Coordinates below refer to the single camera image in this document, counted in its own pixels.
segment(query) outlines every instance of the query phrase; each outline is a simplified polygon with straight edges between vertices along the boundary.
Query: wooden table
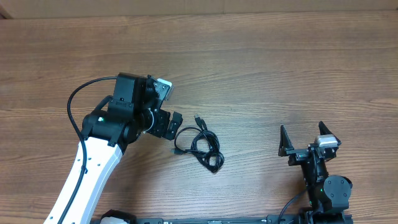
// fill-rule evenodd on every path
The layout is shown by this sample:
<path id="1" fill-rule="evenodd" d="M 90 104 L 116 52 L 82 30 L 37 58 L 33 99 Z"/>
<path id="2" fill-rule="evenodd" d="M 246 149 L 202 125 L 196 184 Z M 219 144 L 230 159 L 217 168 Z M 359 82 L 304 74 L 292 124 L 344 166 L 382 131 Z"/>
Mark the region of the wooden table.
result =
<path id="1" fill-rule="evenodd" d="M 215 175 L 173 142 L 130 145 L 95 211 L 138 217 L 263 217 L 303 189 L 278 157 L 285 124 L 296 148 L 320 120 L 343 142 L 330 174 L 353 184 L 356 223 L 398 218 L 398 13 L 308 12 L 0 21 L 0 223 L 42 223 L 75 158 L 66 103 L 82 83 L 129 72 L 175 85 L 163 109 L 198 113 L 225 155 Z M 73 100 L 75 119 L 105 95 Z M 189 146 L 194 133 L 182 136 Z M 308 206 L 307 198 L 288 212 Z"/>

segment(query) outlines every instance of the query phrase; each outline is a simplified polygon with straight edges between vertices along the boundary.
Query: bundled cable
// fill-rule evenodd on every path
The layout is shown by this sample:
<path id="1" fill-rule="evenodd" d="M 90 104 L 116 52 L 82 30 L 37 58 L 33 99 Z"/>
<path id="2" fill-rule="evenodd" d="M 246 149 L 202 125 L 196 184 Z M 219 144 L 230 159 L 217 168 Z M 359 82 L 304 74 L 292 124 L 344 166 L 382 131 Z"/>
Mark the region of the bundled cable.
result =
<path id="1" fill-rule="evenodd" d="M 199 117 L 199 115 L 195 115 L 195 121 L 199 128 L 194 128 L 194 127 L 187 127 L 183 128 L 181 131 L 177 133 L 174 139 L 174 154 L 192 154 L 194 155 L 198 161 L 205 166 L 208 170 L 210 170 L 212 173 L 217 173 L 217 171 L 221 168 L 221 166 L 224 164 L 224 155 L 220 152 L 220 143 L 218 142 L 217 135 L 212 132 L 207 130 L 207 125 L 203 119 Z M 196 131 L 199 131 L 199 134 L 193 139 L 191 148 L 190 149 L 180 149 L 177 146 L 177 138 L 178 136 L 188 130 L 188 129 L 194 129 Z M 198 141 L 201 139 L 206 139 L 208 145 L 209 145 L 209 151 L 204 152 L 204 151 L 199 151 L 198 150 Z M 216 161 L 214 165 L 210 165 L 210 158 L 211 157 L 216 157 Z"/>

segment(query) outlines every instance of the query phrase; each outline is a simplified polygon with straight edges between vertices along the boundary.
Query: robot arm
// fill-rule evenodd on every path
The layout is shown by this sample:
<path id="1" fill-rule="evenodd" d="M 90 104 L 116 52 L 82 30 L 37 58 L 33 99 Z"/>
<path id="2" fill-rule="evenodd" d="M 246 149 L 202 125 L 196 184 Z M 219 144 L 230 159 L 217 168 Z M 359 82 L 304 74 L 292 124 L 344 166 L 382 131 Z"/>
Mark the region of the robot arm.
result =
<path id="1" fill-rule="evenodd" d="M 141 133 L 173 140 L 182 123 L 181 114 L 161 110 L 164 100 L 170 98 L 170 82 L 151 76 L 147 78 L 120 73 L 113 96 L 104 100 L 83 120 L 81 135 L 85 140 L 87 161 L 83 166 L 83 148 L 79 142 L 75 162 L 50 215 L 50 223 L 89 223 L 105 183 L 119 163 L 127 145 L 135 142 Z M 108 110 L 102 107 L 108 103 Z M 78 182 L 81 169 L 86 169 L 80 187 L 67 210 L 62 213 Z"/>

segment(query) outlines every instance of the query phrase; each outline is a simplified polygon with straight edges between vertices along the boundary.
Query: wooden tabletop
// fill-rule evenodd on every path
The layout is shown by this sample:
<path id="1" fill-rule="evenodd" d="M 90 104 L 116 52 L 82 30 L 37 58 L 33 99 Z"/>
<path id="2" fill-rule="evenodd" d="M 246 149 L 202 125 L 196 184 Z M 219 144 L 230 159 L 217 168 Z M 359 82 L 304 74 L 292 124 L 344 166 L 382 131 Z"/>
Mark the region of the wooden tabletop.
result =
<path id="1" fill-rule="evenodd" d="M 212 174 L 173 142 L 145 135 L 106 184 L 95 217 L 264 217 L 304 188 L 278 157 L 284 124 L 296 148 L 324 121 L 343 142 L 330 174 L 354 184 L 356 223 L 398 218 L 398 12 L 304 12 L 0 21 L 0 223 L 42 223 L 76 156 L 70 93 L 119 72 L 175 85 L 162 107 L 199 114 L 220 139 Z M 77 94 L 78 123 L 114 81 Z M 189 147 L 195 133 L 179 139 Z M 303 199 L 288 210 L 308 206 Z"/>

